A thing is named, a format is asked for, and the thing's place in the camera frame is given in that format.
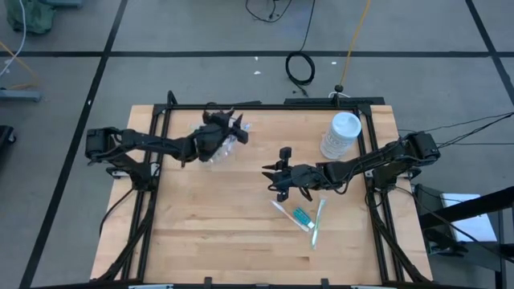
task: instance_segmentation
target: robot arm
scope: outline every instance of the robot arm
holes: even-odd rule
[[[126,173],[133,181],[135,189],[150,189],[156,169],[149,164],[139,163],[127,155],[134,149],[152,153],[165,153],[182,163],[197,158],[208,161],[223,145],[228,136],[235,136],[243,144],[248,142],[248,133],[241,129],[243,115],[232,120],[234,111],[204,112],[204,125],[186,137],[175,140],[159,136],[150,136],[133,129],[116,128],[89,129],[86,138],[86,157],[91,163],[108,162],[113,168],[107,172],[117,177]]]
[[[316,166],[289,166],[291,148],[282,148],[279,157],[280,161],[274,165],[263,167],[276,171],[263,172],[272,181],[268,189],[277,192],[277,201],[285,201],[288,199],[289,188],[297,187],[311,201],[310,189],[333,189],[343,194],[352,177],[359,173],[370,172],[373,186],[378,190],[392,189],[397,176],[416,167],[433,164],[439,159],[440,153],[430,134],[413,132],[377,151],[350,161],[330,161],[317,163]],[[338,191],[343,185],[345,190]]]

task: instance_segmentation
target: floor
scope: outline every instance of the floor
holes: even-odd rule
[[[278,1],[277,10],[286,3]],[[303,42],[311,3],[295,0],[282,19],[269,24],[253,20],[241,0],[88,0],[81,9],[58,10],[48,35],[30,35],[23,60],[39,74],[43,100],[0,103],[0,124],[14,126],[18,134],[0,173],[2,287],[19,286],[59,175],[67,173],[32,285],[88,280],[112,180],[101,166],[87,166],[83,141],[78,148],[70,146],[75,133],[84,135],[75,131],[77,124],[123,128],[132,105],[162,103],[169,89],[183,104],[279,104],[298,97],[284,73],[284,60],[287,51],[298,50]],[[316,78],[306,87],[311,97],[326,97],[339,81],[345,63],[340,57],[345,53],[339,51],[348,49],[364,5],[351,0],[316,3],[304,48],[319,55],[313,57]],[[485,31],[477,27],[470,5]],[[250,8],[267,15],[271,2],[251,0]],[[345,93],[383,96],[404,129],[511,112],[512,10],[509,0],[373,0]],[[0,5],[0,18],[5,17]],[[0,40],[15,48],[21,35],[3,22]],[[0,52],[0,61],[6,59]],[[292,61],[298,78],[307,76],[306,69]],[[29,77],[14,64],[0,84],[8,87]],[[508,133],[513,126],[514,120],[507,119],[468,141],[513,142],[514,134]],[[444,142],[476,127],[438,130],[434,138]],[[442,154],[416,182],[456,193],[490,193],[512,185],[512,146],[455,145]],[[61,171],[70,161],[71,170]],[[504,220],[511,242],[511,210],[504,211]],[[430,257],[430,264],[441,283],[494,287],[491,271],[440,256]]]

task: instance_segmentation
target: wooden tabletop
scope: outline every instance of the wooden tabletop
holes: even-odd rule
[[[152,106],[134,106],[128,127],[148,132]],[[379,147],[398,138],[390,106],[373,106]],[[314,219],[320,196],[326,197],[316,250],[311,236],[299,230],[271,203],[275,193],[260,172],[263,165],[279,160],[279,149],[292,147],[291,165],[327,161],[320,154],[320,140],[336,111],[236,111],[250,123],[249,142],[237,144],[227,159],[215,165],[195,161],[180,169],[180,162],[165,157],[157,197],[147,283],[380,284],[377,255],[369,211],[364,203],[364,178],[355,176],[347,194],[312,191],[312,202],[291,189],[283,203],[291,212],[304,208]],[[202,112],[173,111],[169,135],[190,134],[202,122]],[[366,151],[370,151],[365,120],[362,126]],[[142,161],[144,153],[131,152]],[[359,156],[357,142],[344,160]],[[109,207],[127,190],[130,181],[114,181]],[[409,189],[408,181],[398,186]],[[136,194],[115,210],[104,225],[92,268],[92,278],[104,273],[127,242]],[[389,194],[400,247],[412,263],[431,279],[414,200],[402,191]],[[389,247],[385,253],[394,279]],[[131,276],[135,276],[135,251]]]

